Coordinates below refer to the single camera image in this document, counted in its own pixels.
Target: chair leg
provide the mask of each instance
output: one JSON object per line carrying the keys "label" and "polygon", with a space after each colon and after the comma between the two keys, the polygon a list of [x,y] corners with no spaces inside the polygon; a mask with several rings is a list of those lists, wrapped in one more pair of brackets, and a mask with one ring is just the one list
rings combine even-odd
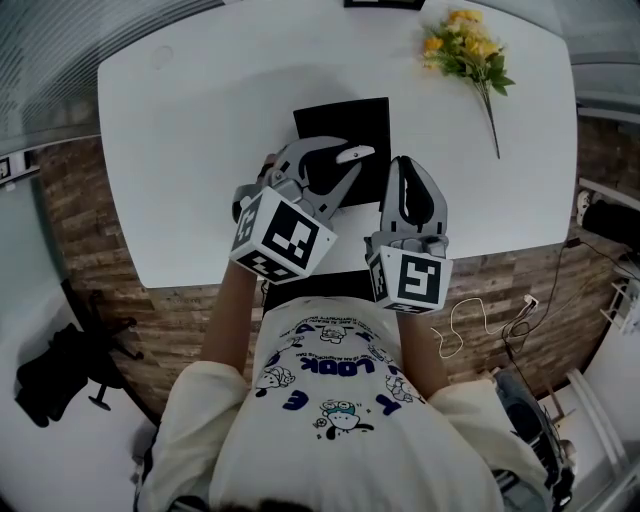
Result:
{"label": "chair leg", "polygon": [[118,352],[124,354],[130,359],[134,359],[134,360],[144,359],[144,354],[142,352],[136,352],[136,354],[134,355],[131,352],[129,352],[126,348],[124,348],[122,345],[120,345],[120,343],[118,343],[117,341],[112,341],[111,347],[115,348]]}
{"label": "chair leg", "polygon": [[98,407],[100,407],[100,409],[104,409],[105,411],[110,411],[111,407],[109,407],[109,405],[105,404],[102,399],[104,398],[104,394],[107,391],[107,386],[102,384],[100,386],[100,391],[98,391],[98,396],[96,396],[95,398],[90,396],[89,400],[91,400],[91,403],[93,405],[96,405]]}
{"label": "chair leg", "polygon": [[98,325],[102,325],[102,317],[100,316],[100,312],[98,311],[96,300],[99,299],[101,296],[102,294],[97,290],[93,291],[91,295],[89,295],[89,307],[91,309],[91,316],[93,316],[93,320]]}
{"label": "chair leg", "polygon": [[120,334],[122,331],[126,331],[129,327],[135,327],[138,324],[135,318],[127,318],[122,324],[118,327],[113,327],[111,329],[107,329],[107,336],[113,338],[117,334]]}

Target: hair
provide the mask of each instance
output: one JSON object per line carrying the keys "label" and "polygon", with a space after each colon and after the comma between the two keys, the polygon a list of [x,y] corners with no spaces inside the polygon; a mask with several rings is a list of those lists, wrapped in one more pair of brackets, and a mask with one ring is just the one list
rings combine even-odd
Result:
{"label": "hair", "polygon": [[223,505],[216,512],[313,512],[309,507],[280,500],[262,500],[256,509],[229,503]]}

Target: flower stem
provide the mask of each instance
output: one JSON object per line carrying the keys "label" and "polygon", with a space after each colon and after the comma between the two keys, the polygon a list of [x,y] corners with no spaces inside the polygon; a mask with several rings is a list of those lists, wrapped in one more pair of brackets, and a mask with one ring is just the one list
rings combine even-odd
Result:
{"label": "flower stem", "polygon": [[498,136],[496,135],[496,125],[493,121],[493,110],[491,109],[491,99],[489,97],[489,87],[486,82],[481,82],[480,84],[474,83],[476,89],[482,96],[482,101],[484,102],[484,106],[487,109],[487,114],[489,114],[489,120],[491,121],[491,130],[493,131],[493,141],[496,144],[496,154],[498,155],[498,160],[500,160],[500,146],[498,145]]}

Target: black cable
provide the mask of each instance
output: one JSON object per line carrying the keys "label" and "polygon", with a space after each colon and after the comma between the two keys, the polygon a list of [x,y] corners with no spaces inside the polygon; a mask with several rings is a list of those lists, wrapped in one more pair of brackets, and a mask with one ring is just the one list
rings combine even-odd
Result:
{"label": "black cable", "polygon": [[611,257],[611,256],[607,256],[606,254],[600,252],[598,249],[596,249],[595,247],[589,245],[587,242],[583,242],[582,240],[580,240],[580,243],[582,245],[586,245],[589,249],[591,249],[593,252],[595,252],[596,254],[599,254],[600,256],[602,256],[603,258],[607,258],[611,263],[613,263],[616,267],[618,267],[620,270],[622,270],[625,274],[627,274],[625,277],[627,277],[627,279],[635,279],[636,281],[640,282],[640,278],[638,276],[636,276],[633,272],[627,270],[626,268],[618,265],[618,263]]}
{"label": "black cable", "polygon": [[[562,253],[564,252],[564,250],[566,248],[577,247],[578,245],[581,245],[581,244],[582,245],[586,245],[587,247],[589,247],[589,249],[591,249],[596,254],[602,256],[603,258],[608,259],[616,267],[618,267],[620,270],[622,270],[625,273],[625,277],[627,277],[628,279],[635,279],[636,281],[640,282],[640,278],[638,278],[638,276],[636,276],[633,272],[630,272],[629,270],[627,270],[624,267],[620,266],[613,258],[611,258],[610,256],[598,251],[595,247],[592,247],[590,244],[580,240],[579,238],[574,238],[574,239],[568,240],[562,246],[562,248],[560,249],[560,254],[558,255],[558,262],[556,263],[556,272],[555,272],[555,276],[553,278],[553,286],[551,287],[551,293],[549,294],[549,299],[547,301],[547,307],[545,309],[544,314],[542,315],[542,318],[540,318],[540,320],[538,321],[538,323],[535,326],[530,327],[529,322],[526,321],[526,319],[528,317],[528,310],[525,309],[525,311],[523,311],[523,313],[521,313],[520,315],[516,316],[516,318],[514,318],[511,322],[509,322],[507,325],[505,325],[502,328],[502,341],[504,343],[504,348],[505,348],[505,352],[507,353],[507,357],[509,357],[509,361],[511,361],[513,363],[513,366],[515,366],[516,370],[518,370],[518,373],[520,374],[520,377],[522,377],[522,380],[524,381],[526,386],[529,388],[529,391],[531,392],[531,394],[533,396],[535,396],[533,394],[533,390],[531,389],[531,386],[529,386],[529,383],[527,382],[527,379],[525,378],[524,374],[522,373],[522,371],[518,367],[518,364],[516,363],[515,358],[514,358],[514,354],[519,354],[520,352],[522,352],[522,349],[524,348],[524,344],[526,343],[527,338],[529,337],[529,335],[533,331],[535,331],[538,327],[540,327],[540,325],[542,325],[542,322],[544,322],[544,319],[549,314],[549,310],[551,308],[551,302],[553,301],[553,295],[555,293],[556,286],[558,284],[558,275],[560,273],[560,264],[562,262]],[[525,332],[523,332],[521,334],[518,334],[516,331],[520,326],[525,326],[526,330],[525,330]],[[520,345],[520,350],[516,351],[513,348],[513,346],[511,345],[511,343],[509,343],[509,338],[511,336],[518,337],[518,338],[520,338],[520,337],[524,338],[522,340],[522,344]]]}
{"label": "black cable", "polygon": [[266,279],[262,281],[260,285],[260,291],[262,292],[262,302],[260,304],[261,307],[264,307],[264,301],[267,300],[267,292],[269,291],[269,281]]}
{"label": "black cable", "polygon": [[[502,329],[502,341],[505,344],[505,349],[507,350],[507,355],[511,354],[509,359],[514,364],[515,364],[515,362],[513,361],[513,357],[512,357],[513,354],[519,354],[520,352],[522,352],[522,349],[524,348],[524,344],[527,342],[527,338],[529,337],[529,335],[533,331],[535,331],[538,327],[540,327],[542,322],[544,322],[544,319],[547,318],[547,316],[549,315],[549,309],[551,308],[551,302],[553,301],[553,295],[554,295],[554,293],[556,291],[556,286],[558,285],[558,275],[560,273],[560,264],[562,263],[562,253],[564,252],[564,250],[566,248],[567,248],[567,246],[563,245],[562,248],[560,249],[560,254],[558,255],[558,261],[556,263],[556,272],[555,272],[555,275],[553,277],[553,286],[551,287],[551,293],[549,294],[549,299],[547,300],[547,307],[546,307],[546,309],[544,311],[544,314],[542,315],[542,317],[538,321],[538,323],[536,325],[534,325],[533,327],[531,327],[531,324],[529,322],[527,322],[527,315],[525,315],[523,318],[516,317],[513,320],[513,325],[509,328],[508,331],[505,331],[504,328]],[[517,330],[520,327],[524,327],[525,331],[521,332],[521,333],[517,332]],[[519,350],[515,350],[513,348],[513,346],[509,343],[509,338],[510,337],[523,338]]]}

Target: cartoon character print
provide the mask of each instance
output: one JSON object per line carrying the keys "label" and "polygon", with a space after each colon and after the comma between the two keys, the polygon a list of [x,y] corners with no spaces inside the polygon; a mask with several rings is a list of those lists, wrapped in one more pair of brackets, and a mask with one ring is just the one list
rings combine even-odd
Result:
{"label": "cartoon character print", "polygon": [[347,335],[347,331],[340,325],[327,325],[322,329],[320,339],[322,341],[330,341],[331,343],[338,344]]}
{"label": "cartoon character print", "polygon": [[322,415],[331,423],[327,429],[327,439],[331,441],[336,438],[336,433],[340,435],[339,431],[349,432],[356,428],[362,429],[363,432],[373,430],[371,425],[360,423],[360,416],[356,414],[356,406],[351,402],[329,400],[323,403],[320,408]]}
{"label": "cartoon character print", "polygon": [[405,381],[402,377],[387,375],[387,389],[391,391],[393,398],[401,402],[413,402],[413,399],[425,403],[420,393],[414,388],[410,382]]}
{"label": "cartoon character print", "polygon": [[284,342],[284,346],[278,350],[275,354],[271,356],[271,359],[267,361],[265,367],[273,366],[278,361],[280,361],[280,354],[282,354],[285,350],[289,350],[290,348],[302,348],[300,342],[304,339],[304,336],[292,336],[287,341]]}
{"label": "cartoon character print", "polygon": [[265,368],[262,375],[256,382],[258,392],[256,396],[265,396],[269,388],[286,388],[296,378],[291,372],[282,366],[274,366],[273,368]]}
{"label": "cartoon character print", "polygon": [[371,355],[373,357],[375,357],[378,361],[385,363],[385,364],[389,364],[389,363],[393,363],[393,359],[391,359],[391,357],[389,356],[389,354],[387,353],[386,350],[383,350],[381,348],[376,347],[375,345],[368,345],[369,348],[369,352],[371,352]]}

